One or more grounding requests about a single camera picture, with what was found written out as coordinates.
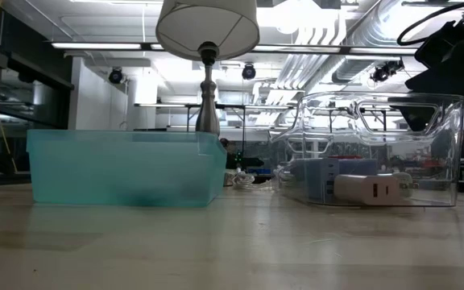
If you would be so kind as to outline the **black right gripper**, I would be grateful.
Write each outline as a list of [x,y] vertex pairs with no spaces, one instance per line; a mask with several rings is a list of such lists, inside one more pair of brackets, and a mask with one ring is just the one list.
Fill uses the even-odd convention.
[[415,60],[424,72],[405,81],[411,93],[395,93],[388,105],[398,110],[413,132],[435,126],[437,116],[454,105],[464,106],[464,23],[447,22],[426,38]]

